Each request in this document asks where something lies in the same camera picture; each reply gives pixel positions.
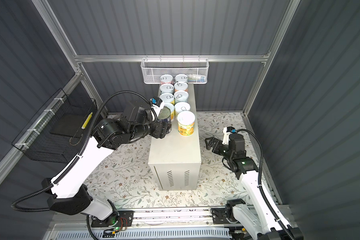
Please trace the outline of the green labelled can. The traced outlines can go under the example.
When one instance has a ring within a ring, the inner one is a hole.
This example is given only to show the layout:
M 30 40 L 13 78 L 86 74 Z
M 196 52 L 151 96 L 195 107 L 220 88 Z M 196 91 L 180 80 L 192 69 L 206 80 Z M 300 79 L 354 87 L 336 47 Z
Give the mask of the green labelled can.
M 178 102 L 175 104 L 175 117 L 177 118 L 179 113 L 183 112 L 183 111 L 190 111 L 191 110 L 191 106 L 189 103 L 187 102 Z

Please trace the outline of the dark bare-lid tin can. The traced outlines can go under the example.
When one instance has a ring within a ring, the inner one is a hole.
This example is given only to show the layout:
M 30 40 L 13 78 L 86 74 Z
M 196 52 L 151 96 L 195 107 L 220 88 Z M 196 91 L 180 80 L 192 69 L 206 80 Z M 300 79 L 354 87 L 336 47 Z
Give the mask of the dark bare-lid tin can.
M 172 125 L 171 110 L 167 107 L 163 107 L 158 115 L 158 121 L 161 123 L 167 123 L 168 126 Z

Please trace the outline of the teal labelled can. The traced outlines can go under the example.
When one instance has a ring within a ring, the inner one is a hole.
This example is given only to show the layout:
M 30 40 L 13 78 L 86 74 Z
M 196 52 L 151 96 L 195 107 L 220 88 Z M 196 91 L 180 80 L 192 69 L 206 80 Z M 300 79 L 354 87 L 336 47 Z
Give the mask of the teal labelled can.
M 175 76 L 175 82 L 176 83 L 188 83 L 188 76 L 185 74 L 178 74 Z

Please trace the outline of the small can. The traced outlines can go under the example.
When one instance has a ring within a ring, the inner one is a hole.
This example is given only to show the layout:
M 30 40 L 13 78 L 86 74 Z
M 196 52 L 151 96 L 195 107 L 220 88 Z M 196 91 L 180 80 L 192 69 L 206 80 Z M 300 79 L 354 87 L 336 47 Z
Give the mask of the small can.
M 175 104 L 175 97 L 173 94 L 171 93 L 163 93 L 159 96 L 159 98 L 164 102 L 164 103 L 170 103 L 172 105 Z

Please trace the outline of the yellow labelled can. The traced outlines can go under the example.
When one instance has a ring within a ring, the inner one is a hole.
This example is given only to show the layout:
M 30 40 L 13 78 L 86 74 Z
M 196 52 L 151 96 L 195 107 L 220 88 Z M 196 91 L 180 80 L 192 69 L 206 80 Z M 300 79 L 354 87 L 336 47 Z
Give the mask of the yellow labelled can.
M 174 105 L 172 103 L 165 103 L 165 107 L 170 110 L 171 121 L 173 121 L 174 117 L 175 117 L 175 107 L 174 107 Z

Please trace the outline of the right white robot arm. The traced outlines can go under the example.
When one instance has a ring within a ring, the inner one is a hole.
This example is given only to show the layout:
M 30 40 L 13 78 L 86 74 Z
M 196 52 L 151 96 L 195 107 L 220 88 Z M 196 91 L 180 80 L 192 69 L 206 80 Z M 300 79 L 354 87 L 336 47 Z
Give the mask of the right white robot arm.
M 253 240 L 302 240 L 303 233 L 294 228 L 277 208 L 271 195 L 263 188 L 263 163 L 247 157 L 242 130 L 224 128 L 224 138 L 206 138 L 206 148 L 222 157 L 225 168 L 235 174 L 247 191 L 255 212 L 242 199 L 229 200 L 224 210 L 211 209 L 214 224 L 239 223 Z

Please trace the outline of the light blue labelled can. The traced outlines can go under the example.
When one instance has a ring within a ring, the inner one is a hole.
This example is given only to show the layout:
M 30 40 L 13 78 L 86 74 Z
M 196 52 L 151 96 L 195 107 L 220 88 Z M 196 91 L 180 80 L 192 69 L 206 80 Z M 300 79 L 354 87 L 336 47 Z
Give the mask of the light blue labelled can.
M 160 86 L 161 94 L 165 94 L 165 93 L 173 94 L 174 92 L 175 92 L 175 88 L 172 84 L 163 84 Z

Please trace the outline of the orange labelled can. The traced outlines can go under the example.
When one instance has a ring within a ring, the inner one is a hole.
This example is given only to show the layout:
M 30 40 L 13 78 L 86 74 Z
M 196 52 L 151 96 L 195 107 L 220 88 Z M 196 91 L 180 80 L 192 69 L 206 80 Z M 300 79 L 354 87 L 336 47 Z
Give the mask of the orange labelled can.
M 174 84 L 174 89 L 175 89 L 175 92 L 178 92 L 178 91 L 187 92 L 188 91 L 188 84 L 186 82 L 176 82 Z

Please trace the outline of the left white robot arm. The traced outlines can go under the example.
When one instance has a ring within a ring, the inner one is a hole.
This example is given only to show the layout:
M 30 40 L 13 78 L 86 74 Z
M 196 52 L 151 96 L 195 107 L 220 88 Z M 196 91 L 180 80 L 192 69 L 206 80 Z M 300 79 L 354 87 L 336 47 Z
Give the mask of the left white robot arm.
M 159 113 L 165 106 L 159 97 L 149 100 L 142 97 L 142 102 L 129 102 L 118 119 L 99 120 L 106 104 L 124 93 L 113 93 L 101 103 L 79 152 L 59 174 L 45 179 L 41 190 L 15 200 L 11 204 L 13 210 L 25 213 L 54 211 L 69 216 L 83 214 L 87 221 L 93 217 L 102 226 L 119 228 L 123 225 L 112 201 L 93 196 L 84 182 L 120 146 L 148 135 L 163 139 L 169 130 L 169 123 L 159 121 Z

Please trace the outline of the white lidded can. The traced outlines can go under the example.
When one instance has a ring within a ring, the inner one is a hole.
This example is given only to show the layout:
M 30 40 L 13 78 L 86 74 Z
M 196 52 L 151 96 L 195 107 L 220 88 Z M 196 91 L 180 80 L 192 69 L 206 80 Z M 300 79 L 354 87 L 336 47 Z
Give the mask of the white lidded can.
M 180 102 L 188 102 L 188 98 L 189 98 L 189 93 L 186 91 L 176 91 L 174 92 L 174 99 L 175 99 L 175 104 L 180 103 Z

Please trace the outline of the pink labelled can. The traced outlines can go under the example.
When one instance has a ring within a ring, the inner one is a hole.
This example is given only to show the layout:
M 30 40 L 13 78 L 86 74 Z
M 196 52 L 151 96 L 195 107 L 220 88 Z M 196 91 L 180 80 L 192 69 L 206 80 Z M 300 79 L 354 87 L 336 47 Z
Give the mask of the pink labelled can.
M 160 76 L 160 84 L 161 85 L 172 84 L 173 80 L 174 80 L 174 78 L 172 75 L 165 74 L 165 75 Z

